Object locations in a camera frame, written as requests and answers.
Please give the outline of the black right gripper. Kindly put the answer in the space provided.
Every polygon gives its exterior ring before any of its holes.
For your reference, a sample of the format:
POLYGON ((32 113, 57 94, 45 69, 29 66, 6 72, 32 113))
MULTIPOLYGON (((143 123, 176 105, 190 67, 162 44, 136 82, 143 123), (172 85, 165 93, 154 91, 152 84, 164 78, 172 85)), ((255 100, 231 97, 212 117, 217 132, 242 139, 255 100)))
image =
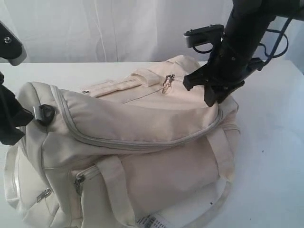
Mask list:
POLYGON ((222 103, 245 84, 245 78, 263 68, 264 62, 253 57, 263 35, 263 31, 253 30, 209 32, 208 41, 213 47, 208 66, 186 75, 184 87, 190 91, 195 86, 204 86, 204 101, 208 106, 222 103), (213 81, 222 85, 213 85, 213 81))

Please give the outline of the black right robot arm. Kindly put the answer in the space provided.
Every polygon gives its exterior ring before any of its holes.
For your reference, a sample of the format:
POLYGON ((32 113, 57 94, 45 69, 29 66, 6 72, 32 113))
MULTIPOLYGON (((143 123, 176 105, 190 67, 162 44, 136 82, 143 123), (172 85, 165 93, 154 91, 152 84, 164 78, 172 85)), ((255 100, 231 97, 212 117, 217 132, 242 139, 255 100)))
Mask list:
POLYGON ((235 0, 225 26, 217 24, 191 29, 184 33, 187 46, 210 43, 207 63, 186 75, 183 85, 189 91, 195 86, 204 87, 204 101, 211 107, 222 103, 231 93, 242 87, 245 79, 256 70, 260 71, 273 58, 278 57, 276 50, 293 20, 304 19, 302 0, 235 0), (287 20, 278 32, 277 40, 267 60, 254 57, 254 53, 269 24, 276 17, 287 20))

